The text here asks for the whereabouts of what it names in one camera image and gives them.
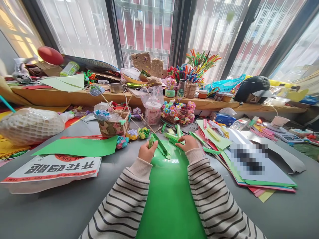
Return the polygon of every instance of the jar lid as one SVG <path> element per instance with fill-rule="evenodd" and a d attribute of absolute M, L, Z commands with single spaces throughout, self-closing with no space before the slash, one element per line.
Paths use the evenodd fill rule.
<path fill-rule="evenodd" d="M 231 94 L 231 93 L 224 93 L 224 96 L 233 97 L 233 94 Z"/>

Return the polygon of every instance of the window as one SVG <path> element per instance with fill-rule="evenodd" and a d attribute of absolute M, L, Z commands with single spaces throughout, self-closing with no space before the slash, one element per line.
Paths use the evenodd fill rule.
<path fill-rule="evenodd" d="M 124 67 L 133 66 L 132 54 L 148 51 L 152 58 L 163 60 L 163 67 L 167 69 L 174 0 L 144 0 L 134 3 L 115 0 L 115 5 Z M 128 18 L 124 9 L 129 9 L 133 17 Z"/>
<path fill-rule="evenodd" d="M 43 45 L 19 0 L 1 1 L 0 30 L 21 58 L 37 55 Z"/>
<path fill-rule="evenodd" d="M 210 51 L 210 55 L 222 57 L 216 66 L 204 75 L 206 82 L 220 79 L 229 51 L 244 19 L 243 13 L 247 10 L 248 2 L 248 0 L 197 1 L 188 42 L 188 53 L 190 54 L 190 50 L 194 48 L 195 52 Z"/>
<path fill-rule="evenodd" d="M 118 67 L 105 1 L 37 1 L 61 53 Z"/>
<path fill-rule="evenodd" d="M 260 13 L 247 32 L 229 75 L 258 75 L 304 2 L 262 0 Z"/>
<path fill-rule="evenodd" d="M 315 17 L 270 79 L 293 83 L 310 94 L 319 91 L 319 15 Z"/>

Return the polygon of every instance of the digital scale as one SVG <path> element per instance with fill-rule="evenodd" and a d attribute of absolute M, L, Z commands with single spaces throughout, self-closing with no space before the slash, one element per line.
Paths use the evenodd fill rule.
<path fill-rule="evenodd" d="M 273 132 L 273 134 L 286 143 L 304 143 L 303 139 L 298 136 L 288 132 L 283 127 L 274 127 L 270 123 L 264 122 L 264 126 L 266 126 L 269 130 Z"/>

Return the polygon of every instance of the foam net bag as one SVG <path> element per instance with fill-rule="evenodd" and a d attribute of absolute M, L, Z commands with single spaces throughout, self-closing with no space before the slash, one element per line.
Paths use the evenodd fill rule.
<path fill-rule="evenodd" d="M 54 111 L 20 109 L 0 121 L 0 134 L 14 145 L 40 144 L 62 132 L 65 124 Z"/>

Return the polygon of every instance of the red balloon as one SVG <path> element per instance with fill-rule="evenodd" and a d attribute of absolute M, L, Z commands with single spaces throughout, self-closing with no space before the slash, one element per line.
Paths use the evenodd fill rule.
<path fill-rule="evenodd" d="M 57 50 L 48 46 L 39 47 L 38 54 L 49 64 L 61 65 L 63 63 L 63 56 Z"/>

